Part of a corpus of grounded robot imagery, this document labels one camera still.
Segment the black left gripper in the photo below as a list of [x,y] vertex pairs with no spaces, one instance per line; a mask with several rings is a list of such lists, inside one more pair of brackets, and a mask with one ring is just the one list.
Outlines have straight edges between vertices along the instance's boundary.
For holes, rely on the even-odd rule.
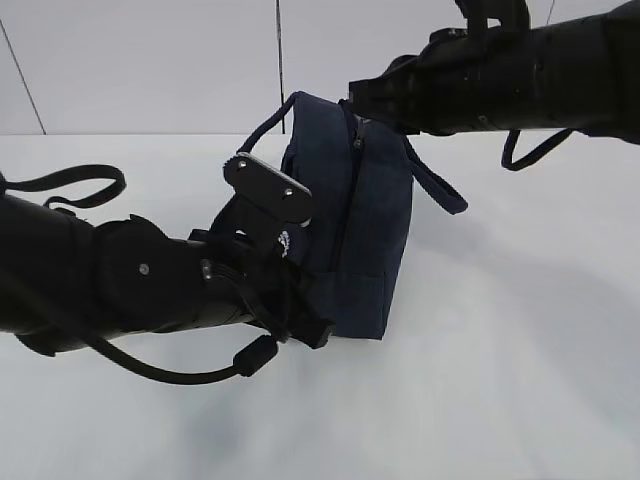
[[190,241],[207,246],[211,272],[232,283],[242,304],[239,321],[276,340],[293,338],[312,349],[328,343],[335,324],[321,317],[303,292],[309,276],[285,256],[285,222],[235,194],[210,228],[194,229]]

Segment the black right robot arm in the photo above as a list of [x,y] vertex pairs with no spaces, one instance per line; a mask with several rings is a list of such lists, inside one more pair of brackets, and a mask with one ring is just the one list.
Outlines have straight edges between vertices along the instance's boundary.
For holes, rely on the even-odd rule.
[[466,25],[352,81],[360,116],[404,134],[503,131],[510,171],[573,133],[639,140],[639,5],[533,27],[523,1],[462,1]]

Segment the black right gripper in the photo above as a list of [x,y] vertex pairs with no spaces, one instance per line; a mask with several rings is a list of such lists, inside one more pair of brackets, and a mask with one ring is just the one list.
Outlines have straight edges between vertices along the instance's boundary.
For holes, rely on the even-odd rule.
[[480,47],[466,28],[443,28],[421,52],[393,59],[384,75],[351,81],[348,102],[356,115],[400,134],[478,131],[479,61]]

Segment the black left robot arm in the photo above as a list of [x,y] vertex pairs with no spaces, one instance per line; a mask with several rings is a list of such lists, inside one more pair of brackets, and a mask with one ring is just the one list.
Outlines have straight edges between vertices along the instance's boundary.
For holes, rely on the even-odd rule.
[[[91,348],[153,381],[204,385],[249,377],[280,344],[325,346],[334,331],[301,289],[287,257],[289,225],[312,216],[310,190],[247,153],[224,165],[233,196],[210,228],[167,236],[131,215],[98,226],[77,217],[121,194],[123,173],[84,165],[1,184],[1,328],[55,356]],[[148,365],[116,338],[245,323],[261,335],[223,369],[181,373]]]

